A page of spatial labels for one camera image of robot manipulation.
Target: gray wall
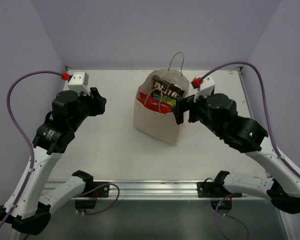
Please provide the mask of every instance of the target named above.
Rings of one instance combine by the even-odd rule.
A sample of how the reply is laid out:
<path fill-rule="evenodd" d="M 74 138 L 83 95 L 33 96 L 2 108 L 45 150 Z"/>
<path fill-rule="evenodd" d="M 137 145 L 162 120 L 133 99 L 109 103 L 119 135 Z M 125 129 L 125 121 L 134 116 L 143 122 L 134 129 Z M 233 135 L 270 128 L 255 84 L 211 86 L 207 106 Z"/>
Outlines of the gray wall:
<path fill-rule="evenodd" d="M 247 60 L 280 0 L 32 0 L 61 60 L 92 69 Z"/>
<path fill-rule="evenodd" d="M 300 167 L 300 0 L 282 0 L 249 62 L 263 76 L 277 144 Z M 243 73 L 255 118 L 266 126 L 256 75 Z M 300 239 L 300 214 L 291 219 Z"/>
<path fill-rule="evenodd" d="M 25 169 L 28 147 L 6 108 L 7 91 L 14 80 L 38 70 L 62 71 L 63 65 L 30 0 L 0 0 L 0 205 L 4 204 Z M 12 93 L 12 109 L 27 135 L 34 137 L 62 81 L 51 75 L 31 77 Z M 8 239 L 6 224 L 0 239 Z"/>

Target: black clamp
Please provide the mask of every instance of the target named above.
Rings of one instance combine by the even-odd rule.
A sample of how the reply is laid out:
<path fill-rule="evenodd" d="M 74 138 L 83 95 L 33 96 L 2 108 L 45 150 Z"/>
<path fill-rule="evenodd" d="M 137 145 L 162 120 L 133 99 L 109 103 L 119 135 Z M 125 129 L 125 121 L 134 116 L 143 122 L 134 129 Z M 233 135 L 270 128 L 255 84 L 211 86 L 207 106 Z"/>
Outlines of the black clamp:
<path fill-rule="evenodd" d="M 82 193 L 89 192 L 96 187 L 103 184 L 108 184 L 107 181 L 94 181 L 94 177 L 90 174 L 78 170 L 72 174 L 72 176 L 81 178 L 85 182 L 85 188 Z M 109 196 L 109 187 L 100 188 L 94 192 L 87 194 L 85 197 L 91 199 L 76 199 L 74 201 L 74 207 L 78 212 L 86 212 L 87 209 L 94 209 L 97 204 L 97 198 L 107 198 Z"/>
<path fill-rule="evenodd" d="M 220 171 L 214 181 L 199 181 L 196 183 L 196 190 L 199 198 L 224 198 L 229 196 L 231 192 L 224 187 L 225 178 L 230 174 L 228 171 Z M 232 198 L 241 198 L 241 193 L 236 193 Z"/>

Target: purple cable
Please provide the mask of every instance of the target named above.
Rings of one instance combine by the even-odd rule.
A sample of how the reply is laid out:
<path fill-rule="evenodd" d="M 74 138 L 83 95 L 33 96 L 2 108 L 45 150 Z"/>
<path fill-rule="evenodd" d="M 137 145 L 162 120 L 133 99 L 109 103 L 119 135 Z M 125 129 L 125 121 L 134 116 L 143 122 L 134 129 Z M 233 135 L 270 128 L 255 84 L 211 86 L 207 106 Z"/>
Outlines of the purple cable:
<path fill-rule="evenodd" d="M 105 183 L 105 184 L 102 184 L 100 186 L 95 187 L 94 189 L 92 189 L 90 191 L 87 191 L 85 193 L 81 193 L 81 194 L 75 196 L 75 198 L 83 197 L 83 196 L 86 196 L 88 194 L 94 193 L 98 189 L 101 189 L 101 188 L 106 187 L 106 186 L 115 186 L 116 189 L 118 189 L 118 194 L 116 195 L 115 200 L 109 206 L 107 206 L 106 208 L 104 208 L 102 210 L 99 210 L 99 211 L 96 211 L 96 212 L 84 212 L 84 215 L 90 215 L 90 216 L 92 216 L 92 215 L 101 214 L 101 213 L 107 211 L 108 209 L 112 208 L 116 204 L 116 202 L 118 201 L 119 195 L 120 195 L 120 188 L 116 184 L 114 184 L 114 183 Z"/>
<path fill-rule="evenodd" d="M 232 62 L 228 62 L 225 64 L 222 64 L 220 66 L 215 67 L 214 69 L 210 70 L 209 72 L 207 72 L 203 77 L 201 77 L 201 81 L 203 79 L 205 79 L 207 76 L 209 76 L 210 74 L 214 73 L 215 71 L 222 69 L 226 66 L 229 65 L 235 65 L 235 64 L 240 64 L 240 65 L 247 65 L 249 67 L 251 67 L 256 75 L 258 76 L 259 82 L 260 82 L 260 87 L 261 87 L 261 93 L 262 93 L 262 100 L 263 100 L 263 108 L 264 108 L 264 113 L 265 113 L 265 119 L 266 119 L 266 124 L 268 127 L 268 132 L 269 132 L 269 137 L 270 137 L 270 141 L 273 147 L 274 152 L 278 155 L 278 157 L 280 158 L 280 160 L 284 163 L 284 165 L 286 165 L 286 167 L 293 172 L 298 178 L 300 178 L 300 173 L 298 171 L 296 171 L 288 162 L 287 160 L 285 160 L 282 156 L 281 153 L 277 147 L 276 141 L 275 141 L 275 137 L 272 131 L 272 127 L 271 127 L 271 123 L 270 123 L 270 117 L 269 117 L 269 113 L 268 113 L 268 105 L 267 105 L 267 100 L 266 100 L 266 92 L 265 92 L 265 87 L 264 87 L 264 83 L 261 77 L 261 74 L 259 72 L 259 70 L 251 63 L 246 62 L 246 61 L 232 61 Z"/>
<path fill-rule="evenodd" d="M 227 240 L 230 240 L 230 238 L 225 234 L 225 232 L 222 230 L 221 226 L 219 225 L 219 222 L 218 222 L 218 214 L 220 215 L 223 215 L 221 212 L 219 212 L 219 206 L 225 201 L 227 200 L 228 198 L 231 198 L 232 196 L 234 196 L 236 193 L 232 193 L 230 194 L 229 196 L 225 196 L 224 198 L 222 198 L 218 204 L 216 205 L 216 208 L 215 208 L 215 211 L 214 211 L 214 220 L 215 220 L 215 224 L 216 224 L 216 227 L 219 229 L 220 233 L 224 236 L 225 239 Z M 246 230 L 246 238 L 245 240 L 249 240 L 250 238 L 250 232 L 249 232 L 249 229 L 248 227 L 244 224 L 243 221 L 241 221 L 240 219 L 236 218 L 235 216 L 232 216 L 230 214 L 226 214 L 225 216 L 227 216 L 228 218 L 231 218 L 235 221 L 237 221 L 238 223 L 240 223 Z"/>
<path fill-rule="evenodd" d="M 37 75 L 37 74 L 55 74 L 55 75 L 59 75 L 59 76 L 63 76 L 61 73 L 59 72 L 56 72 L 56 71 L 34 71 L 34 72 L 31 72 L 31 73 L 28 73 L 26 75 L 23 75 L 22 77 L 18 78 L 12 85 L 11 87 L 9 88 L 8 90 L 8 93 L 7 93 L 7 96 L 6 96 L 6 107 L 8 109 L 8 113 L 10 115 L 10 118 L 13 122 L 13 124 L 16 126 L 16 128 L 18 129 L 18 131 L 21 133 L 21 135 L 23 136 L 24 140 L 26 141 L 28 147 L 29 147 L 29 150 L 30 150 L 30 169 L 33 168 L 34 164 L 35 164 L 35 153 L 34 153 L 34 149 L 33 149 L 33 146 L 32 146 L 32 143 L 30 142 L 29 138 L 27 137 L 26 133 L 22 130 L 22 128 L 20 127 L 20 125 L 18 124 L 14 114 L 12 113 L 12 110 L 11 110 L 11 103 L 10 103 L 10 97 L 11 97 L 11 93 L 12 93 L 12 90 L 15 88 L 15 86 L 23 79 L 27 78 L 27 77 L 30 77 L 30 76 L 33 76 L 33 75 Z M 15 197 L 15 200 L 13 202 L 13 205 L 16 206 L 23 191 L 25 190 L 25 187 L 29 181 L 29 178 L 30 178 L 30 174 L 31 172 L 28 172 L 25 176 L 25 179 L 24 179 L 24 182 L 20 188 L 20 191 L 18 192 L 18 194 L 16 195 Z M 2 225 L 5 223 L 5 221 L 7 220 L 7 218 L 10 216 L 10 214 L 12 213 L 12 211 L 14 210 L 15 207 L 11 207 L 10 210 L 7 212 L 7 214 L 4 216 L 4 218 L 2 219 L 2 221 L 0 222 L 0 228 L 2 227 Z"/>

